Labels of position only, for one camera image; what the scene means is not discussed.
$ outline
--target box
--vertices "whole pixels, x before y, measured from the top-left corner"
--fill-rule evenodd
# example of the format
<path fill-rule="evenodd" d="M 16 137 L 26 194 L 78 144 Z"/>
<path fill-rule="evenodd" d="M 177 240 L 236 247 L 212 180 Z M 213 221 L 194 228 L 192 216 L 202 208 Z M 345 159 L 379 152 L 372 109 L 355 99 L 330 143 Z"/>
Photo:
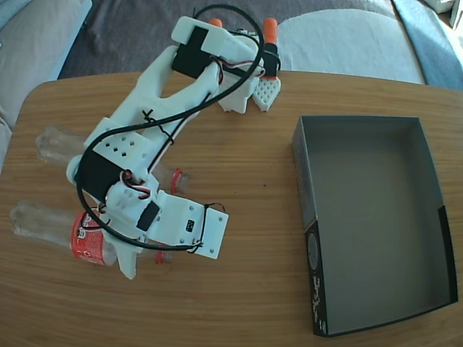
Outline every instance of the box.
<path fill-rule="evenodd" d="M 446 210 L 418 118 L 302 116 L 293 148 L 316 335 L 458 300 Z"/>

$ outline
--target orange gripper tip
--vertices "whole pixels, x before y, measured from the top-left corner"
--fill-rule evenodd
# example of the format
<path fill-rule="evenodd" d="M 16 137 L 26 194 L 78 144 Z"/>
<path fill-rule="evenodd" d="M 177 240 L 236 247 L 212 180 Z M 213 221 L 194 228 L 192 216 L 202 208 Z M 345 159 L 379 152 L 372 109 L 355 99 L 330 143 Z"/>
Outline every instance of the orange gripper tip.
<path fill-rule="evenodd" d="M 263 34 L 266 37 L 266 43 L 276 45 L 278 22 L 275 18 L 266 18 L 266 20 L 263 21 Z"/>
<path fill-rule="evenodd" d="M 213 18 L 209 21 L 209 24 L 215 25 L 216 27 L 222 27 L 222 21 L 219 18 Z"/>

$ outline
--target clear plastic bottle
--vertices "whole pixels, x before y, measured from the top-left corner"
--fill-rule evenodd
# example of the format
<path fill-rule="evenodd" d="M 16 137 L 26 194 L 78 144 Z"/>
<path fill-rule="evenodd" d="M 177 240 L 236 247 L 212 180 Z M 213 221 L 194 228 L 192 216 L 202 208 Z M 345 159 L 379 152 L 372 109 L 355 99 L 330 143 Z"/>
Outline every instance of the clear plastic bottle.
<path fill-rule="evenodd" d="M 51 125 L 37 137 L 35 146 L 37 156 L 45 163 L 67 167 L 71 159 L 84 151 L 86 137 L 64 127 Z M 175 193 L 185 193 L 190 175 L 159 163 L 153 172 L 159 182 L 159 188 Z"/>
<path fill-rule="evenodd" d="M 10 218 L 13 222 L 13 232 L 15 235 L 29 238 L 31 241 L 53 244 L 58 248 L 72 251 L 76 255 L 75 250 L 72 250 L 71 232 L 74 231 L 78 215 L 78 213 L 73 211 L 50 208 L 30 200 L 21 200 L 12 209 Z M 101 233 L 101 230 L 89 232 Z M 88 257 L 79 256 L 79 258 L 89 262 L 112 266 L 117 259 L 113 245 L 105 242 L 104 238 L 101 237 L 101 243 L 98 247 L 101 248 L 99 255 L 102 262 L 95 260 L 90 254 Z M 156 263 L 164 263 L 172 261 L 173 252 L 159 252 L 145 249 L 140 256 L 152 257 Z"/>

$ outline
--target red bottle label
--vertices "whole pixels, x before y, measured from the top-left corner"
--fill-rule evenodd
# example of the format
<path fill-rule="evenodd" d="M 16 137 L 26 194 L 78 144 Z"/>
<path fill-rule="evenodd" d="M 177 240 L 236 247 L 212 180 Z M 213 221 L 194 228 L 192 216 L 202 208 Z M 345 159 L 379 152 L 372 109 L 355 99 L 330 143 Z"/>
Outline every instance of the red bottle label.
<path fill-rule="evenodd" d="M 79 213 L 71 230 L 71 250 L 77 259 L 87 260 L 99 265 L 106 265 L 103 258 L 104 238 L 98 224 L 86 213 Z"/>

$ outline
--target wooden table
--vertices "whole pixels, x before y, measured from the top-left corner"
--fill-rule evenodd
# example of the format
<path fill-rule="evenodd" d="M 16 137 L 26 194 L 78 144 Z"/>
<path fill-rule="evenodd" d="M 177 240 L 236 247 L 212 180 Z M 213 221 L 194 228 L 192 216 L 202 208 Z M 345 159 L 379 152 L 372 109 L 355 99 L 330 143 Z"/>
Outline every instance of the wooden table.
<path fill-rule="evenodd" d="M 166 161 L 192 175 L 188 197 L 222 202 L 230 214 L 217 261 L 175 254 L 117 266 L 14 238 L 8 213 L 24 198 L 78 209 L 64 172 L 40 163 L 34 141 L 47 124 L 88 133 L 109 116 L 137 74 L 60 80 L 25 101 L 0 179 L 1 346 L 457 346 L 463 304 L 361 333 L 312 334 L 307 260 L 291 138 L 302 114 L 419 116 L 449 214 L 463 278 L 463 94 L 331 74 L 282 72 L 268 113 L 218 106 L 192 121 Z M 174 77 L 169 90 L 185 80 Z"/>

